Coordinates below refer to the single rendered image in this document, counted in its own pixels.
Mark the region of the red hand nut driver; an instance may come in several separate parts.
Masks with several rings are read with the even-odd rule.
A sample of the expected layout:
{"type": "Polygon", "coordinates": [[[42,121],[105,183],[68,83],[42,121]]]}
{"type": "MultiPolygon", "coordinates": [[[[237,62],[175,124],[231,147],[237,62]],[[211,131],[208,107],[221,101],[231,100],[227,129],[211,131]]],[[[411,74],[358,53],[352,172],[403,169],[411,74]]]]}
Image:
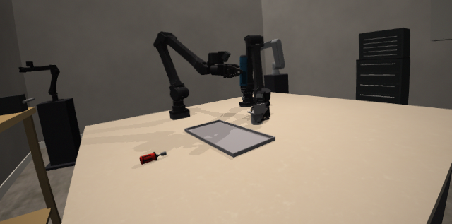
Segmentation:
{"type": "Polygon", "coordinates": [[[145,164],[145,163],[149,163],[154,160],[156,161],[157,157],[160,155],[164,156],[164,155],[167,155],[167,153],[165,151],[165,152],[161,152],[161,154],[159,154],[159,155],[156,154],[156,152],[153,152],[153,153],[147,154],[147,155],[143,155],[143,156],[140,156],[140,162],[141,162],[141,164],[145,164]]]}

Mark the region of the dark blue nut driver barrel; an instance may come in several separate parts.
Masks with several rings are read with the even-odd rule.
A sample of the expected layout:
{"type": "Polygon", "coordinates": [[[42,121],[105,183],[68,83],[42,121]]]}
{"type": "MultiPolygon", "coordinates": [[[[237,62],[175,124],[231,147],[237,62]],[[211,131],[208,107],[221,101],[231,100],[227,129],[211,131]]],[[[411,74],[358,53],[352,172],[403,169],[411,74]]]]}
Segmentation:
{"type": "Polygon", "coordinates": [[[247,56],[246,55],[241,55],[239,58],[239,68],[243,71],[242,74],[239,75],[239,85],[241,86],[241,89],[243,91],[243,96],[242,96],[242,100],[245,100],[244,97],[244,91],[246,90],[247,87],[247,56]]]}

